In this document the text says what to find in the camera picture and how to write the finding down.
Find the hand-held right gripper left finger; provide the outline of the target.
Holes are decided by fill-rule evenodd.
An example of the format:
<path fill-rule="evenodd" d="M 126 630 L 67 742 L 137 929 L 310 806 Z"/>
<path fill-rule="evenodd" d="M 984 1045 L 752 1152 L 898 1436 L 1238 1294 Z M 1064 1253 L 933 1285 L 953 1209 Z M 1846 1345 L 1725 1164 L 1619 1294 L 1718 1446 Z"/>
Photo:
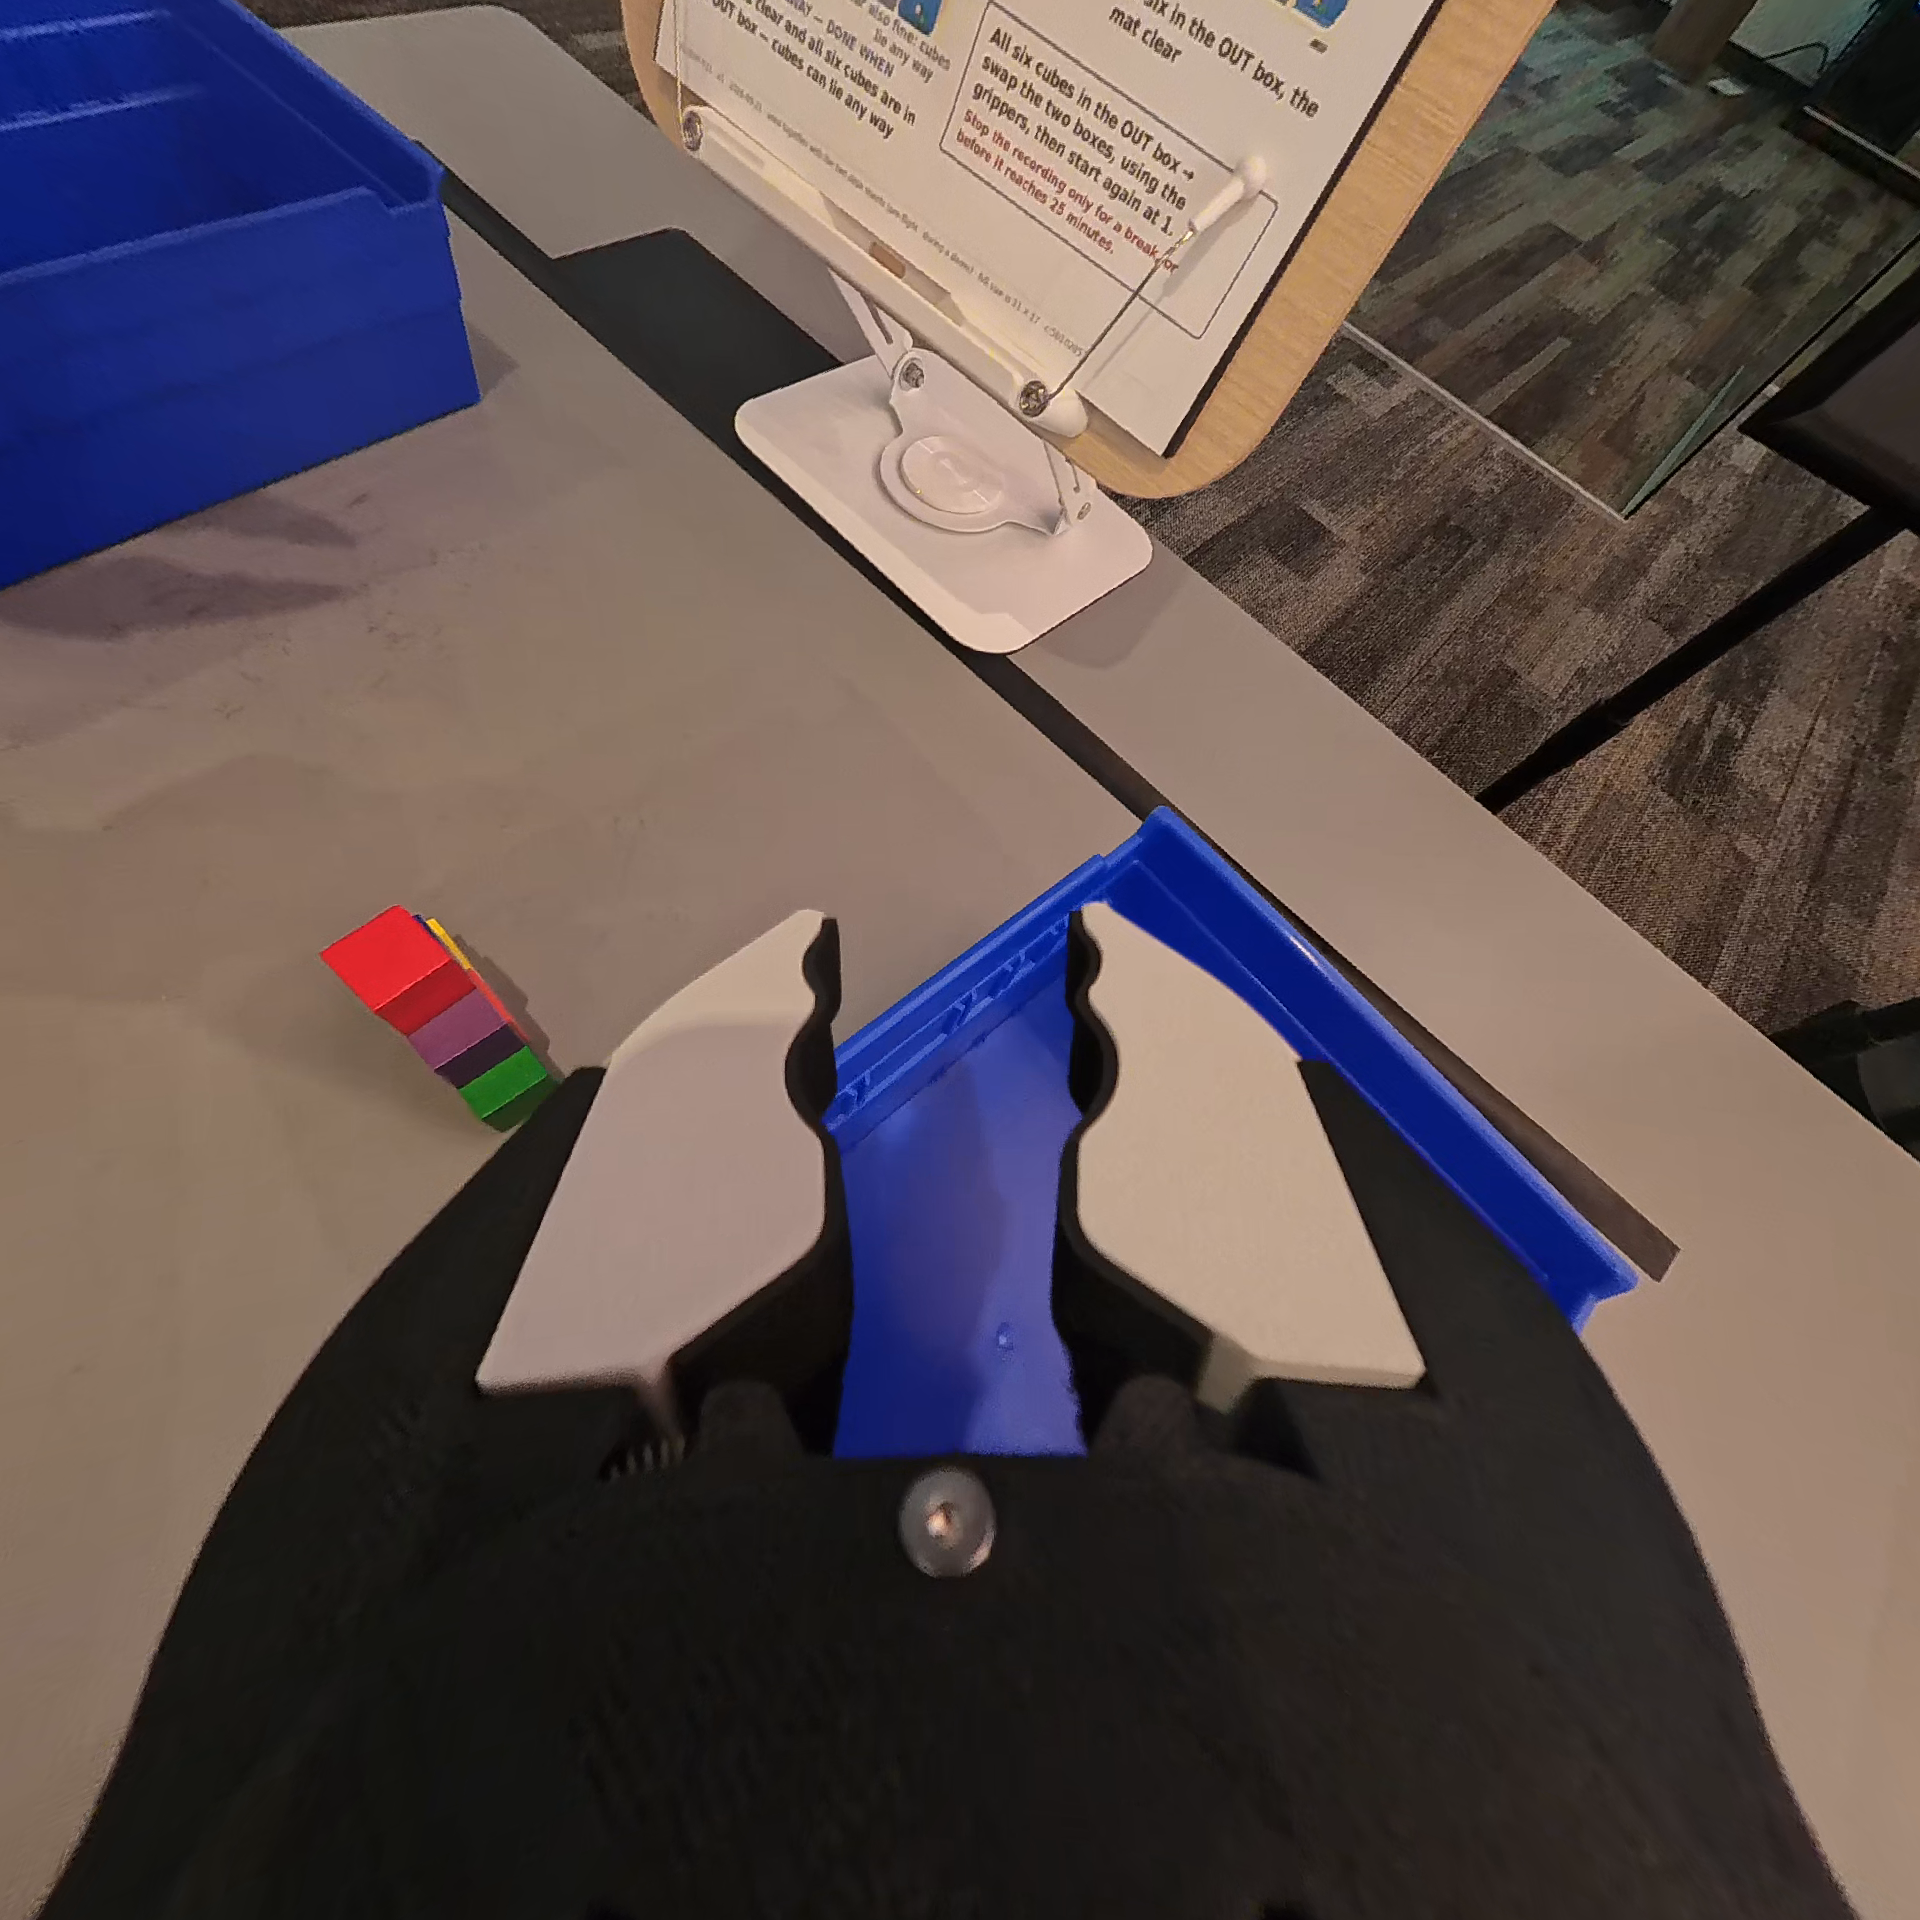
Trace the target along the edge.
<path fill-rule="evenodd" d="M 803 907 L 694 977 L 608 1055 L 478 1364 L 504 1397 L 619 1385 L 698 1401 L 761 1380 L 838 1399 L 848 1205 L 840 926 Z"/>

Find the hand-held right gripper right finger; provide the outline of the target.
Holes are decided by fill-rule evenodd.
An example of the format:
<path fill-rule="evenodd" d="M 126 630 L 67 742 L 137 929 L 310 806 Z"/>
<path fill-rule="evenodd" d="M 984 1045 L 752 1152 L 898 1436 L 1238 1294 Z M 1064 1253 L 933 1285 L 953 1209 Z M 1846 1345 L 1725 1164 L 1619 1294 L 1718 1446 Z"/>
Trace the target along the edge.
<path fill-rule="evenodd" d="M 1071 1008 L 1059 1331 L 1075 1356 L 1193 1395 L 1418 1385 L 1419 1344 L 1298 1048 L 1109 902 L 1075 913 Z"/>

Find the green wooden cube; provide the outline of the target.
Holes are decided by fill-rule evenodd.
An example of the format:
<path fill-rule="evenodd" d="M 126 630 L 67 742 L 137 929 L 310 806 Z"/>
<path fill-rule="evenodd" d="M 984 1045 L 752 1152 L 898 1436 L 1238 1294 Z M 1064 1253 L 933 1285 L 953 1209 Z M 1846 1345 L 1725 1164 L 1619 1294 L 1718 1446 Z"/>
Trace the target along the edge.
<path fill-rule="evenodd" d="M 469 1113 L 499 1133 L 525 1124 L 555 1089 L 558 1078 L 530 1046 L 522 1045 L 491 1067 L 461 1083 Z"/>

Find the purple wooden cube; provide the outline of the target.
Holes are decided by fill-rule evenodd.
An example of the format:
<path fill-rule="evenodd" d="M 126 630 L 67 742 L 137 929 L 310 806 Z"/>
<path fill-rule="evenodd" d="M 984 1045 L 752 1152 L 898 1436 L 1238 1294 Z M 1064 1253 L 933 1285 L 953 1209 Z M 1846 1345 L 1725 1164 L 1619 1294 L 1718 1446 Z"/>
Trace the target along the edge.
<path fill-rule="evenodd" d="M 466 1088 L 526 1045 L 517 1021 L 478 988 L 423 1021 L 407 1040 L 421 1062 L 456 1088 Z"/>

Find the blue plastic bin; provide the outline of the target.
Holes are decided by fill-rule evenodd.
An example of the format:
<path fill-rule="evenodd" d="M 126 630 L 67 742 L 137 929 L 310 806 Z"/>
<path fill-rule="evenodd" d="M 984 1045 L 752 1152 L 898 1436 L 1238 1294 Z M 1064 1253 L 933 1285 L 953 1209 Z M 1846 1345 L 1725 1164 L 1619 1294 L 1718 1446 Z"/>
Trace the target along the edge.
<path fill-rule="evenodd" d="M 1073 1456 L 1085 1440 L 1049 1311 L 1069 1089 L 1071 913 L 1128 918 L 1329 1059 L 1503 1235 L 1574 1327 L 1673 1259 L 1646 1217 L 1577 1197 L 1525 1144 L 1525 1116 L 1470 1080 L 1319 929 L 1159 806 L 1114 853 L 1053 881 L 834 1051 L 827 1127 L 848 1191 L 856 1321 L 840 1456 Z"/>
<path fill-rule="evenodd" d="M 241 4 L 6 3 L 6 584 L 475 404 L 442 181 Z"/>

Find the red wooden cube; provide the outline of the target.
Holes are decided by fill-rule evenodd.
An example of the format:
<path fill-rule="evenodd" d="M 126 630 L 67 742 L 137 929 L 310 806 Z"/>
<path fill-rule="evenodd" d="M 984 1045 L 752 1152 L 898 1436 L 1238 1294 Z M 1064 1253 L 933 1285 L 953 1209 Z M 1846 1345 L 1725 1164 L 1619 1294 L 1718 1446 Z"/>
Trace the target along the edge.
<path fill-rule="evenodd" d="M 405 1038 L 473 989 L 442 937 L 401 902 L 325 947 L 321 959 L 360 1003 Z"/>

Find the black office chair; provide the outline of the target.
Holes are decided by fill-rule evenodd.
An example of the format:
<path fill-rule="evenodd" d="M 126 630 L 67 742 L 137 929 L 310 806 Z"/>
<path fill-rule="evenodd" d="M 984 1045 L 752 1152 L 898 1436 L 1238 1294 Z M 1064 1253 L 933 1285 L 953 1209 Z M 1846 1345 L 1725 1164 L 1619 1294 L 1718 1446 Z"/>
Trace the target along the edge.
<path fill-rule="evenodd" d="M 1919 997 L 1882 1008 L 1846 999 L 1769 1038 L 1919 1159 Z"/>

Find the display screen on black stand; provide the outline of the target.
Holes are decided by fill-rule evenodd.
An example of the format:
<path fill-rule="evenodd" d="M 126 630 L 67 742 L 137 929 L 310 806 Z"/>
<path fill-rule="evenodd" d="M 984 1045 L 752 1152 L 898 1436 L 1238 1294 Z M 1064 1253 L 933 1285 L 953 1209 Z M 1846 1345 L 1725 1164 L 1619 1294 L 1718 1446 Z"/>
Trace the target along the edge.
<path fill-rule="evenodd" d="M 1745 423 L 1745 436 L 1858 505 L 1858 516 L 1762 588 L 1577 713 L 1477 801 L 1503 811 L 1619 737 L 1769 624 L 1801 608 L 1895 537 L 1919 529 L 1919 286 L 1907 278 L 1792 374 Z"/>

